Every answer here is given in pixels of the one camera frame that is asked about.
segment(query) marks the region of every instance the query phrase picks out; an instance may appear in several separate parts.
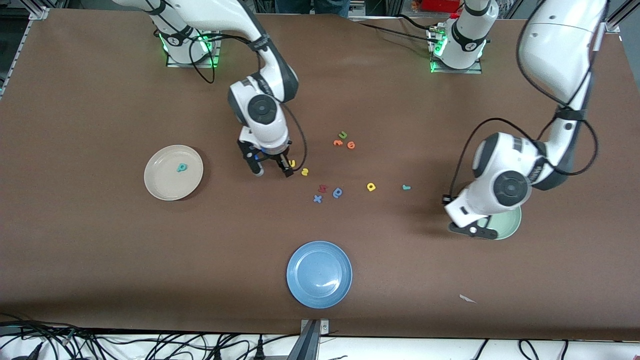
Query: plate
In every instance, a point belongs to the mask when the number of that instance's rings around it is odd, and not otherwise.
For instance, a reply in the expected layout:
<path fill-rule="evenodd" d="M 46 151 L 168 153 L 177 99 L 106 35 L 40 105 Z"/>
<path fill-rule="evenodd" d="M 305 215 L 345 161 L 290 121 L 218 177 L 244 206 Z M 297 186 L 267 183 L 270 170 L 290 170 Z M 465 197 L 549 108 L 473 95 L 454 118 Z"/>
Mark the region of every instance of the plate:
<path fill-rule="evenodd" d="M 287 284 L 296 300 L 313 309 L 338 304 L 349 292 L 353 278 L 347 254 L 328 241 L 302 245 L 287 266 Z"/>
<path fill-rule="evenodd" d="M 192 148 L 167 146 L 149 159 L 145 167 L 145 186 L 160 200 L 179 200 L 198 187 L 203 169 L 202 158 Z"/>

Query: person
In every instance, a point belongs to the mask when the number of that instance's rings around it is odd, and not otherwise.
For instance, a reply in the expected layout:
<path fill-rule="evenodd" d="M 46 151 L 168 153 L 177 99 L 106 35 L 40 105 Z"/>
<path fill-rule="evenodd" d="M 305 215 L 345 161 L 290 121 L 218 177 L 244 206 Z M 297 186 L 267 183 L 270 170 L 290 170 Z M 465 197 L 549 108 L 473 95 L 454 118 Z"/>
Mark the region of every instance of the person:
<path fill-rule="evenodd" d="M 349 0 L 314 0 L 316 13 L 349 17 Z M 311 0 L 276 0 L 276 13 L 309 13 Z"/>

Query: white paper scrap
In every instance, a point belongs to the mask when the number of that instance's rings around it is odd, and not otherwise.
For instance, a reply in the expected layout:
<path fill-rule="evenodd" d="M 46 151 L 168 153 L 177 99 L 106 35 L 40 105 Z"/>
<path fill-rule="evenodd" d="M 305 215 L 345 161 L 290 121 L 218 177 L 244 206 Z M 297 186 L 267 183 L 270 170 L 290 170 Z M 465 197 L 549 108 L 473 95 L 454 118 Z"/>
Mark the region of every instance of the white paper scrap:
<path fill-rule="evenodd" d="M 473 302 L 474 304 L 477 304 L 477 302 L 475 302 L 475 301 L 471 300 L 470 298 L 468 298 L 468 297 L 466 297 L 466 296 L 464 296 L 464 295 L 462 295 L 462 294 L 460 294 L 460 298 L 461 298 L 462 300 L 464 300 L 464 301 L 467 301 L 467 302 Z"/>

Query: red object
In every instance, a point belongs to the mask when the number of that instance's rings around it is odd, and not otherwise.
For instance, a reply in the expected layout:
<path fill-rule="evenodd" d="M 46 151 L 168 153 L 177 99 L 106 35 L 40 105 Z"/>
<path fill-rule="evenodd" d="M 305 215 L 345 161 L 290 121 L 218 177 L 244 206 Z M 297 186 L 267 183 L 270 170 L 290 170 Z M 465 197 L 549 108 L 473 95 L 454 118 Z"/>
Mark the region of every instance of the red object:
<path fill-rule="evenodd" d="M 428 12 L 454 13 L 460 6 L 460 0 L 422 0 L 420 6 Z"/>

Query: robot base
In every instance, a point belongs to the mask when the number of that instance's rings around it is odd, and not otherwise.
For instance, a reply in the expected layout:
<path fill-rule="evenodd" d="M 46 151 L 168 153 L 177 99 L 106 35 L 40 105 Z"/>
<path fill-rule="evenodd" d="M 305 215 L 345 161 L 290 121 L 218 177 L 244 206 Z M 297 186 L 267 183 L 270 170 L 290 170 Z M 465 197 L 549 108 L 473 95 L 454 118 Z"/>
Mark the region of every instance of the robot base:
<path fill-rule="evenodd" d="M 220 40 L 211 42 L 211 54 L 213 55 L 213 67 L 218 67 L 218 60 L 220 58 L 220 43 L 221 43 Z M 169 55 L 169 53 L 166 52 L 166 50 L 164 51 L 164 53 L 166 54 L 165 65 L 167 67 L 184 67 L 184 68 L 193 67 L 192 64 L 179 63 L 175 61 Z M 196 61 L 195 65 L 196 67 L 201 69 L 211 69 L 211 66 L 212 66 L 211 57 L 209 56 L 209 54 L 206 54 L 202 59 L 200 59 L 199 61 Z"/>
<path fill-rule="evenodd" d="M 440 51 L 440 47 L 446 46 L 447 36 L 444 22 L 439 22 L 436 26 L 426 30 L 427 38 L 438 40 L 438 42 L 429 43 L 429 61 L 431 64 L 431 72 L 446 72 L 450 74 L 482 74 L 482 66 L 480 59 L 477 59 L 473 65 L 466 69 L 454 69 L 445 65 L 445 63 L 436 55 Z"/>
<path fill-rule="evenodd" d="M 450 74 L 482 74 L 482 66 L 480 65 L 480 60 L 476 60 L 476 62 L 467 69 L 454 69 L 446 66 L 442 62 L 442 60 L 431 53 L 430 62 L 431 72 L 446 72 Z"/>

